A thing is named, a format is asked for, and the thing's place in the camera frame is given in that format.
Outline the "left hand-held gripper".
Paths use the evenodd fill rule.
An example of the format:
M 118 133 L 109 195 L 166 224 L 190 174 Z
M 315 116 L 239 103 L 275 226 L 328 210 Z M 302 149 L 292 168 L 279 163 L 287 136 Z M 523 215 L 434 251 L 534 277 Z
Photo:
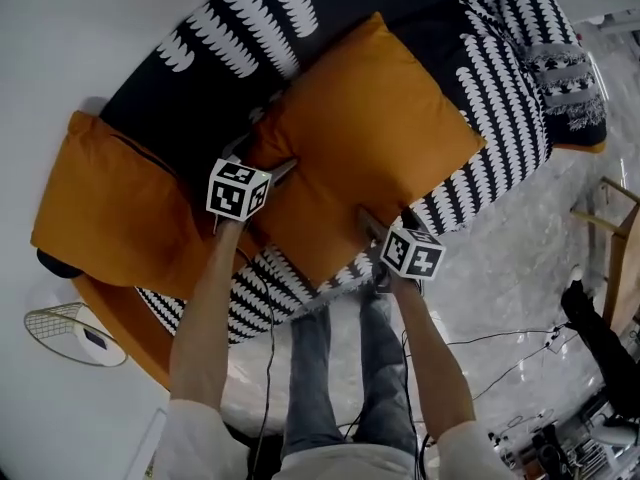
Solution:
M 265 204 L 270 186 L 277 186 L 296 167 L 287 160 L 269 172 L 232 161 L 242 161 L 253 141 L 243 135 L 224 147 L 211 171 L 207 192 L 207 211 L 215 215 L 214 231 L 223 220 L 245 222 Z

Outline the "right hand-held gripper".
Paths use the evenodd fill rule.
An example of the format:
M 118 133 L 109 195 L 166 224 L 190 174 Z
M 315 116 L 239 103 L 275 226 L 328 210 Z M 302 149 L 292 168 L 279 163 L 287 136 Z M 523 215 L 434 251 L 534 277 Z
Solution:
M 446 248 L 429 233 L 414 212 L 402 212 L 402 226 L 386 227 L 365 208 L 359 207 L 358 223 L 370 241 L 377 241 L 379 259 L 374 267 L 375 284 L 390 292 L 391 276 L 422 283 L 435 278 Z

